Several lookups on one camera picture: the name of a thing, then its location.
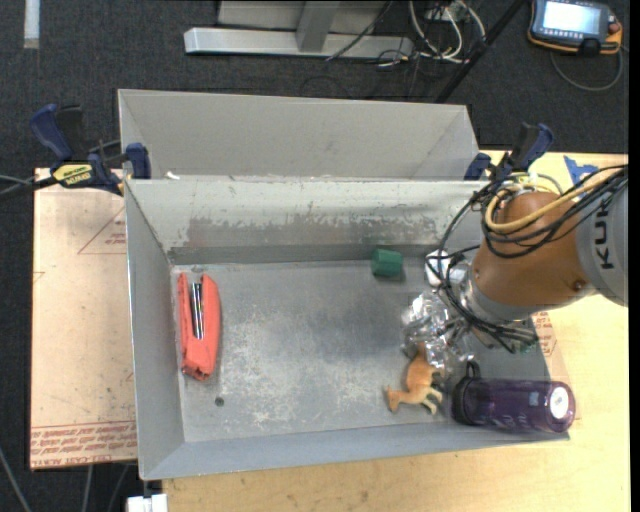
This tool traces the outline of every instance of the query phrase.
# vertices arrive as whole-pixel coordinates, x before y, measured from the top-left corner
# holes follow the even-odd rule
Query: purple bottle
[[[565,432],[576,412],[571,388],[563,382],[483,379],[473,361],[452,402],[453,418],[460,423],[509,430]]]

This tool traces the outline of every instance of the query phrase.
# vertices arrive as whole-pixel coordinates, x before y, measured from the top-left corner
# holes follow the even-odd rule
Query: stapler
[[[178,277],[182,372],[197,380],[208,379],[216,366],[220,339],[220,295],[218,285],[203,274],[189,284],[183,272]]]

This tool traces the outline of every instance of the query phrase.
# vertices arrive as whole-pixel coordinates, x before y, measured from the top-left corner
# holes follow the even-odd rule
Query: clamp
[[[31,131],[42,145],[56,155],[56,162],[49,169],[51,176],[36,181],[33,188],[39,189],[60,184],[65,188],[96,188],[117,195],[123,194],[122,180],[105,164],[114,159],[129,160],[133,166],[133,177],[151,177],[151,165],[142,144],[129,144],[124,154],[105,158],[102,145],[86,149],[82,136],[82,111],[79,107],[68,107],[58,111],[53,103],[39,109],[30,119]],[[87,154],[84,161],[74,160],[77,154]]]
[[[503,155],[498,165],[492,164],[486,153],[478,153],[469,164],[464,180],[477,181],[489,169],[489,179],[501,183],[513,171],[528,171],[531,164],[547,152],[553,141],[553,132],[546,125],[522,123],[513,149]]]

